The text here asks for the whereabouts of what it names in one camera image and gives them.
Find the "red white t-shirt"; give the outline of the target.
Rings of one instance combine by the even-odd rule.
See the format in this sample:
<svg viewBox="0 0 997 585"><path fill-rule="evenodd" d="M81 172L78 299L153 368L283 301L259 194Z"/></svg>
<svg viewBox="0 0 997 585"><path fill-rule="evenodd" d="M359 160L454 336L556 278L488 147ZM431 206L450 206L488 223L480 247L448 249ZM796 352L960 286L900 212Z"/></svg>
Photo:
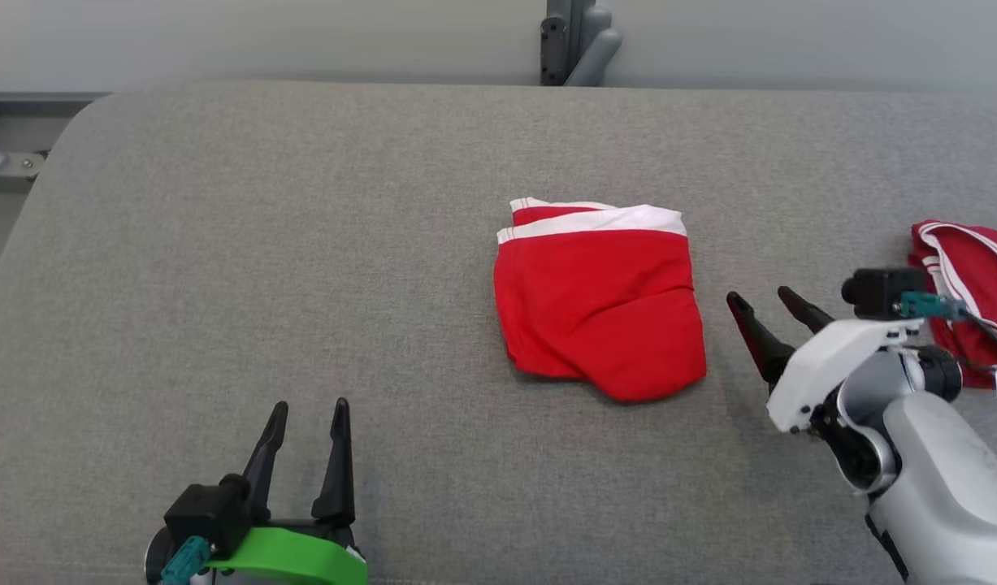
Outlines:
<svg viewBox="0 0 997 585"><path fill-rule="evenodd" d="M911 229L909 262L930 290L966 304L991 336L971 321L930 320L930 334L961 364L967 388L990 389L997 370L997 231L929 219Z"/></svg>

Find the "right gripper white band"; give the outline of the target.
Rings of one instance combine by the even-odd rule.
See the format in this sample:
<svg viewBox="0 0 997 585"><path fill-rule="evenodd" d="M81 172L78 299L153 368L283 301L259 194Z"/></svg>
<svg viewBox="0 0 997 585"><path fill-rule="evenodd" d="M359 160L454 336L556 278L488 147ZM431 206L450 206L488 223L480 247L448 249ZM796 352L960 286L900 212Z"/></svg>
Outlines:
<svg viewBox="0 0 997 585"><path fill-rule="evenodd" d="M814 409L880 348L903 344L925 323L924 318L834 322L831 314L788 286L778 288L778 297L792 318L814 334L799 349L774 336L738 292L727 293L727 306L762 380L777 383L766 408L781 432L807 429L804 407Z"/></svg>

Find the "grey fabric sofa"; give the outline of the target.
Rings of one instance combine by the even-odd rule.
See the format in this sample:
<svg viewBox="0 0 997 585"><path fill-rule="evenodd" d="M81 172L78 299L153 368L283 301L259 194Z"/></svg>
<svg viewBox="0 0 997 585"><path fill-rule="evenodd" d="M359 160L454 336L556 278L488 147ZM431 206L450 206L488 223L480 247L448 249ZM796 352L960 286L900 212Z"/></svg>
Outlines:
<svg viewBox="0 0 997 585"><path fill-rule="evenodd" d="M709 377L625 406L509 364L509 201L683 212ZM997 95L202 82L72 118L0 257L0 585L144 585L190 483L290 406L304 518L352 406L373 583L899 585L726 306L848 316L923 219L997 229Z"/></svg>

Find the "red shorts white stripes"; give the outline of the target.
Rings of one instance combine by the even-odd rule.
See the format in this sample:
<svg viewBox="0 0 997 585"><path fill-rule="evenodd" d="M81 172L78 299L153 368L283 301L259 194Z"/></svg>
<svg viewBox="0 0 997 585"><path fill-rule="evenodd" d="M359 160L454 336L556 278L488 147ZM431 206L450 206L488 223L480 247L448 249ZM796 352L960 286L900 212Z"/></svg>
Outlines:
<svg viewBox="0 0 997 585"><path fill-rule="evenodd" d="M709 373L683 215L654 205L510 201L493 270L518 371L658 402Z"/></svg>

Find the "silver rail bracket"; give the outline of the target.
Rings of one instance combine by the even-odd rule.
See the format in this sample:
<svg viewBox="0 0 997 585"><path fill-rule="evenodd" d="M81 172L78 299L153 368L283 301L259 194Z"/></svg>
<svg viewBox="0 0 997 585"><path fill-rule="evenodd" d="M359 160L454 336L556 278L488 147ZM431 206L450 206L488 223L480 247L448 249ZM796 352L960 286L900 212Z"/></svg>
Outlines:
<svg viewBox="0 0 997 585"><path fill-rule="evenodd" d="M33 182L48 158L49 150L12 152L0 149L0 178Z"/></svg>

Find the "black perforated hinge plate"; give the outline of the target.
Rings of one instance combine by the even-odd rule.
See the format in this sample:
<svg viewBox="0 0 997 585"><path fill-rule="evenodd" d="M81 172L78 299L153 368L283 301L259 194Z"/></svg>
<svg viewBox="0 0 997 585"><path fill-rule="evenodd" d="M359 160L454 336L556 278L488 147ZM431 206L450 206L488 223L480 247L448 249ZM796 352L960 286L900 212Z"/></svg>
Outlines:
<svg viewBox="0 0 997 585"><path fill-rule="evenodd" d="M557 88L566 82L569 25L561 12L550 12L540 22L540 85Z"/></svg>

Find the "grey rounded pipe bracket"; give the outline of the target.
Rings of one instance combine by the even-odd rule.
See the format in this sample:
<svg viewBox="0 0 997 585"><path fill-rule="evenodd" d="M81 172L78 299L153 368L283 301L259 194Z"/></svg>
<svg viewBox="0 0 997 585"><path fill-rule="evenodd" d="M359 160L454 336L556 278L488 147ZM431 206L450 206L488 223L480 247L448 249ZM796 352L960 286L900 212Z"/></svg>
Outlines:
<svg viewBox="0 0 997 585"><path fill-rule="evenodd" d="M607 67L623 44L620 31L613 28L612 11L595 3L587 5L579 18L577 60L570 67L564 86L601 88Z"/></svg>

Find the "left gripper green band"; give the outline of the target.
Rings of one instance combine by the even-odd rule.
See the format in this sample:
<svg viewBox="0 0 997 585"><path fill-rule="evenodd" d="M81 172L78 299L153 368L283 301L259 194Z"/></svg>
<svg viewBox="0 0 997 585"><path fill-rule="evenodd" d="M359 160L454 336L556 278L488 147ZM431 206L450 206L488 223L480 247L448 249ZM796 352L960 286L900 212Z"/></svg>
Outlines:
<svg viewBox="0 0 997 585"><path fill-rule="evenodd" d="M288 403L275 404L263 428L243 478L254 522L268 522L269 489L275 456L285 440ZM207 566L230 570L283 585L368 585L366 559L353 537L356 485L353 474L352 418L349 401L337 400L330 429L332 440L326 477L312 504L316 521L272 522L249 528L241 538L216 528L205 529L212 554Z"/></svg>

